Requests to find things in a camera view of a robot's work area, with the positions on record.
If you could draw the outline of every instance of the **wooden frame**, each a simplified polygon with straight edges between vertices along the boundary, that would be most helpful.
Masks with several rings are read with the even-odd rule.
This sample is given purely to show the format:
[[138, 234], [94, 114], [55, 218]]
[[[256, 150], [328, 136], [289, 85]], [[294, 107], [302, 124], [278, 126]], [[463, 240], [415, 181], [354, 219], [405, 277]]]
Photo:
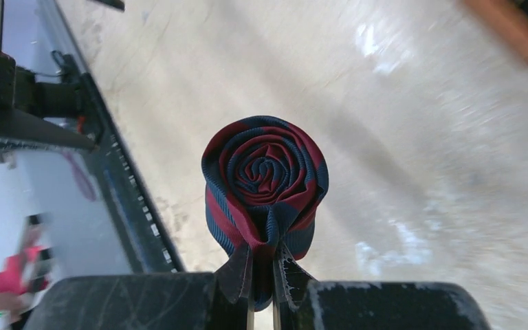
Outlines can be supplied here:
[[463, 0], [528, 64], [528, 16], [509, 0]]

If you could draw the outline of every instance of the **pink object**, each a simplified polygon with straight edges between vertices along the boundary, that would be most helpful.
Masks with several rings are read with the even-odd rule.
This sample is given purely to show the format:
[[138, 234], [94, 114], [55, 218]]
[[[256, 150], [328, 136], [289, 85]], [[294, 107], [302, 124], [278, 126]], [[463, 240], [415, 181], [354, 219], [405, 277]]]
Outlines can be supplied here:
[[[43, 250], [41, 246], [32, 246], [25, 249], [25, 255], [27, 256], [27, 262], [33, 263], [39, 255], [39, 252]], [[20, 269], [19, 254], [10, 256], [5, 260], [5, 269], [0, 272], [0, 293], [13, 293], [21, 295], [27, 292], [28, 288], [26, 283], [22, 283], [23, 269]], [[45, 281], [42, 290], [48, 286], [48, 282]]]

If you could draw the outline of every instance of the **table surface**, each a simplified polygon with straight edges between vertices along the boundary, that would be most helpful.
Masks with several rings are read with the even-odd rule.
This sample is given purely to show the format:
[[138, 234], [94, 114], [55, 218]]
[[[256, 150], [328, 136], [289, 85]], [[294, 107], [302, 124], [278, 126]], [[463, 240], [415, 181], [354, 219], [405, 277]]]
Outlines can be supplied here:
[[329, 165], [305, 269], [456, 282], [528, 328], [528, 67], [456, 1], [58, 2], [189, 270], [226, 260], [205, 146], [273, 115]]

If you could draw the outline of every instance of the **brown wooden box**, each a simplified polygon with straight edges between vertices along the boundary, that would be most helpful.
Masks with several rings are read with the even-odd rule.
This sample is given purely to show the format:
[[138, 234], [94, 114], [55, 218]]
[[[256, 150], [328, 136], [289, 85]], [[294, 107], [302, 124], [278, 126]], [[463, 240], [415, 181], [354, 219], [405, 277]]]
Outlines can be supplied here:
[[464, 0], [528, 63], [528, 16], [509, 0]]

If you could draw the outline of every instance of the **rolled necktie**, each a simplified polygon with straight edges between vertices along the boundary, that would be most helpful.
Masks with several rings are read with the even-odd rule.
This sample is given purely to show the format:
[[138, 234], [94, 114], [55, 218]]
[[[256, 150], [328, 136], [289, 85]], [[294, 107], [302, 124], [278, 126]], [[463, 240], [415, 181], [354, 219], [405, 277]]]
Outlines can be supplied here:
[[272, 299], [272, 259], [284, 242], [298, 260], [314, 235], [316, 208], [329, 172], [315, 142], [271, 116], [239, 120], [220, 130], [201, 161], [209, 231], [231, 256], [247, 243], [254, 256], [254, 302]]

